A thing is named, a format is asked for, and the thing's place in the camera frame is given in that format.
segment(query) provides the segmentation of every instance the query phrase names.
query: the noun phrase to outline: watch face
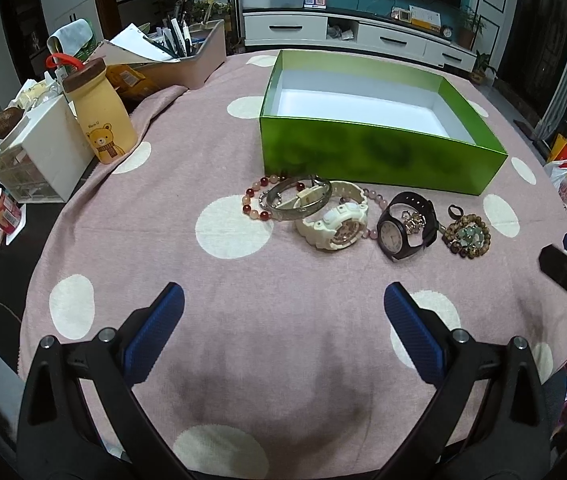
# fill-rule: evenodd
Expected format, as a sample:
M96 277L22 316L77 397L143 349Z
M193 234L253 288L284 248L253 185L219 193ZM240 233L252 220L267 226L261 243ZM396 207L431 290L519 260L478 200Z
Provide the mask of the watch face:
M379 240L392 254L397 254L403 247L403 239L399 228L393 222L383 222L379 231Z
M361 231L362 225L354 220L348 219L341 224L341 227L337 229L337 233L332 238L332 243L335 245L343 245L348 243L350 240L356 237L356 235Z

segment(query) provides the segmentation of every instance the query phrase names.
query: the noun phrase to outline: yellow bottle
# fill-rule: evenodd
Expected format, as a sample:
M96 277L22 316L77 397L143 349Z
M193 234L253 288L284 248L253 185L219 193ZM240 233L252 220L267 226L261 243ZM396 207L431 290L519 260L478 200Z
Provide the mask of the yellow bottle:
M92 149L103 164L110 164L137 144L137 132L121 98L105 78L105 62L87 62L63 80L68 100Z

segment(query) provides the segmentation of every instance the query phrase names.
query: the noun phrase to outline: black watch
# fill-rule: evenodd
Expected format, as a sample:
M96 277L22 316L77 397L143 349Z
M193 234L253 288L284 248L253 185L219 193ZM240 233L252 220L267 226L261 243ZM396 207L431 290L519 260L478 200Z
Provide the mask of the black watch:
M390 208L396 204L406 204L415 209L425 219L420 245L411 246L407 240L406 226L390 214ZM412 191L399 193L392 199L377 222L377 242L383 253L394 260L412 256L422 247L428 247L437 239L439 222L433 203Z

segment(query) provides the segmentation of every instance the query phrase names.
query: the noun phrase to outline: tv stand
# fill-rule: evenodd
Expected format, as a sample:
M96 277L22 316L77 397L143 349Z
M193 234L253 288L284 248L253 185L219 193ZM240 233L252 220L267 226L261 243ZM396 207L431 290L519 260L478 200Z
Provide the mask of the tv stand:
M345 9L244 9L246 48L297 46L381 54L471 72L476 55L409 23ZM351 40L327 37L327 27L347 22Z

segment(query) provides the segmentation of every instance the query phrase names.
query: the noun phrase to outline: red cup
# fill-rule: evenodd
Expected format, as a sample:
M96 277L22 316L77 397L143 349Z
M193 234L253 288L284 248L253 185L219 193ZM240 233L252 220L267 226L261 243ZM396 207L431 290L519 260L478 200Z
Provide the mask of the red cup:
M21 221L21 210L16 202L0 189L0 228L12 234Z

